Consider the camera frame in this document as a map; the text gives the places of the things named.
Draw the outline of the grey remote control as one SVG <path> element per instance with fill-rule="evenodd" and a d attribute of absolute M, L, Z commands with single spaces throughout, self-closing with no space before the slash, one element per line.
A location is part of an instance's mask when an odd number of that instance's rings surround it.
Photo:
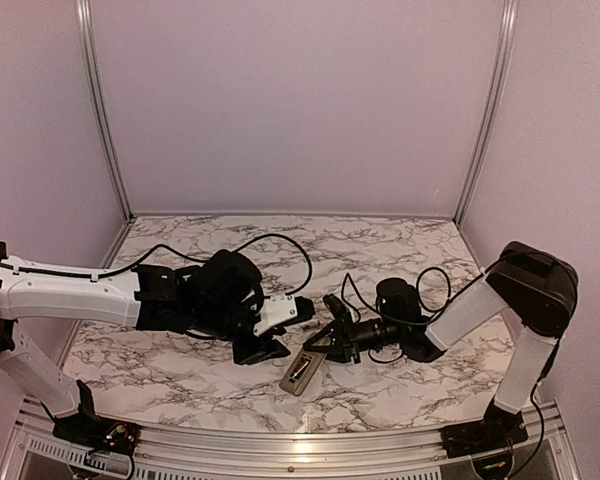
<path fill-rule="evenodd" d="M 301 396 L 326 358 L 324 353 L 300 350 L 279 382 L 280 388 Z"/>

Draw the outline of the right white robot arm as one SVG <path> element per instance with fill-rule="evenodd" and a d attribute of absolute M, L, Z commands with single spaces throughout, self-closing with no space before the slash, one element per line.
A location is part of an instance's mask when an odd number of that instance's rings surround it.
<path fill-rule="evenodd" d="M 431 363 L 492 317 L 511 311 L 521 324 L 515 351 L 475 438 L 495 448 L 514 431 L 514 418 L 547 375 L 578 302 L 578 277 L 568 263 L 520 242 L 507 244 L 484 273 L 448 298 L 438 311 L 420 301 L 417 285 L 398 277 L 380 281 L 369 309 L 356 322 L 335 295 L 323 303 L 332 321 L 304 342 L 307 352 L 357 363 L 361 353 L 396 344 L 408 359 Z"/>

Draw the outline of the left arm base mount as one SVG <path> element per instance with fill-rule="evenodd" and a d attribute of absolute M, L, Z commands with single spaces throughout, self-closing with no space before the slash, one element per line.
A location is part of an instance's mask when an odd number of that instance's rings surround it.
<path fill-rule="evenodd" d="M 53 435 L 95 451 L 132 455 L 140 426 L 134 422 L 98 415 L 89 387 L 81 380 L 76 383 L 79 393 L 77 411 L 67 417 L 54 417 Z"/>

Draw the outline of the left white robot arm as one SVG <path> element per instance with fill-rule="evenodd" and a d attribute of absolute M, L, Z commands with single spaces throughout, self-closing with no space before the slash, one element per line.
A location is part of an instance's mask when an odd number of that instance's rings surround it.
<path fill-rule="evenodd" d="M 169 331 L 231 343 L 238 365 L 285 357 L 287 326 L 312 317 L 311 301 L 267 295 L 255 264 L 219 250 L 192 266 L 138 263 L 119 270 L 73 271 L 6 254 L 0 242 L 0 368 L 40 400 L 52 419 L 66 420 L 86 445 L 105 438 L 88 387 L 67 377 L 36 347 L 18 321 L 86 320 L 139 331 Z"/>

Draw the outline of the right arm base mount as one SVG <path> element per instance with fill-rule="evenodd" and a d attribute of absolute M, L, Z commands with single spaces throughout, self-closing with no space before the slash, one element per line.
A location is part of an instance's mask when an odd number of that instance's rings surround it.
<path fill-rule="evenodd" d="M 509 448 L 527 441 L 529 435 L 520 422 L 508 428 L 480 420 L 446 426 L 441 430 L 441 438 L 447 457 L 458 458 Z"/>

